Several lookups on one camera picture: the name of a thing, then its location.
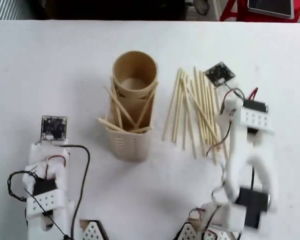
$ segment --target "circuit board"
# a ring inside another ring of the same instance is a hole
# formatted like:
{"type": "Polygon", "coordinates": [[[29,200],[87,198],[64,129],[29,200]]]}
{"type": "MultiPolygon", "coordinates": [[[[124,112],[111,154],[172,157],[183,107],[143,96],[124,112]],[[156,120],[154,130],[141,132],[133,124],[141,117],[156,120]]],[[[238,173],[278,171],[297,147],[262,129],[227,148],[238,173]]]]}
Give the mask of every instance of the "circuit board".
{"type": "Polygon", "coordinates": [[[222,61],[208,69],[205,75],[216,88],[236,76],[222,61]]]}
{"type": "Polygon", "coordinates": [[[67,132],[66,116],[42,116],[41,140],[64,141],[67,132]]]}

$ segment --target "tablet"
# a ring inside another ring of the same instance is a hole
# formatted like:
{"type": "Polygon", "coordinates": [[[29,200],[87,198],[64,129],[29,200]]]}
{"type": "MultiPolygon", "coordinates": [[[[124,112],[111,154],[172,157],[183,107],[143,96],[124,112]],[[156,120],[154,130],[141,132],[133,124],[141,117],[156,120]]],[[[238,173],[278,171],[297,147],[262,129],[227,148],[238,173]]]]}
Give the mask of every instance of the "tablet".
{"type": "Polygon", "coordinates": [[[294,0],[248,0],[248,10],[285,19],[295,17],[294,0]]]}

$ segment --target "red chair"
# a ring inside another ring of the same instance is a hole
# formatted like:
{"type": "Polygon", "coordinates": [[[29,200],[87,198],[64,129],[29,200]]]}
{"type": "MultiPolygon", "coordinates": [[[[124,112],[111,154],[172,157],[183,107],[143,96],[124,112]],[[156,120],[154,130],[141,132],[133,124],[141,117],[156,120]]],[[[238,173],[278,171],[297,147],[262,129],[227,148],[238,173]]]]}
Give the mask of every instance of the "red chair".
{"type": "Polygon", "coordinates": [[[235,3],[236,0],[228,0],[219,21],[223,22],[228,18],[236,18],[238,22],[296,23],[300,17],[300,0],[293,0],[294,19],[285,19],[250,12],[248,11],[247,0],[237,0],[237,12],[233,12],[232,8],[235,3]]]}

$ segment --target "pile of chopsticks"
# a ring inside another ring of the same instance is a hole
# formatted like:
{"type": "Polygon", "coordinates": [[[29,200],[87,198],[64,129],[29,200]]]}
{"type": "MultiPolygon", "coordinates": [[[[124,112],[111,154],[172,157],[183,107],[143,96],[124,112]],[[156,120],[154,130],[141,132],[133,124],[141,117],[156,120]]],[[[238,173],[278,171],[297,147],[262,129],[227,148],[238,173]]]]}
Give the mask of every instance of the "pile of chopsticks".
{"type": "MultiPolygon", "coordinates": [[[[221,140],[221,131],[216,123],[215,115],[220,111],[217,89],[208,80],[205,73],[193,68],[194,78],[179,68],[174,84],[174,90],[170,101],[168,114],[165,121],[162,140],[167,137],[169,120],[174,108],[172,119],[171,141],[177,144],[180,119],[183,119],[182,148],[186,149],[186,135],[189,132],[193,157],[197,158],[194,129],[199,133],[202,155],[206,156],[207,147],[211,148],[214,162],[217,163],[216,152],[221,147],[217,144],[221,140]],[[196,120],[192,120],[192,112],[195,112],[196,120]]],[[[227,159],[226,145],[223,145],[224,155],[227,159]]]]}

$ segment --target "table surface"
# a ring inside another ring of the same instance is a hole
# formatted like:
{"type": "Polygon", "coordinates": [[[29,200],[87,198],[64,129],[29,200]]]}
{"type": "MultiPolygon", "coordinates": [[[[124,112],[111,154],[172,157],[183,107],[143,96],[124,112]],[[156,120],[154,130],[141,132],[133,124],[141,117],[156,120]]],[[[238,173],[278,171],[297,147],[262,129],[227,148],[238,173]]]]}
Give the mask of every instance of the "table surface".
{"type": "MultiPolygon", "coordinates": [[[[27,165],[42,115],[68,116],[69,142],[91,151],[82,219],[101,220],[111,240],[172,239],[189,210],[211,200],[221,176],[211,160],[194,160],[190,147],[161,141],[175,76],[178,67],[192,74],[193,66],[220,61],[246,94],[259,87],[257,99],[275,122],[280,199],[262,239],[300,239],[300,24],[51,20],[0,21],[0,240],[27,239],[25,205],[8,195],[7,178],[27,165]],[[116,159],[97,124],[108,109],[102,85],[130,50],[148,53],[159,67],[152,148],[139,164],[116,159]]],[[[86,154],[73,149],[71,199],[78,199],[85,165],[86,154]]]]}

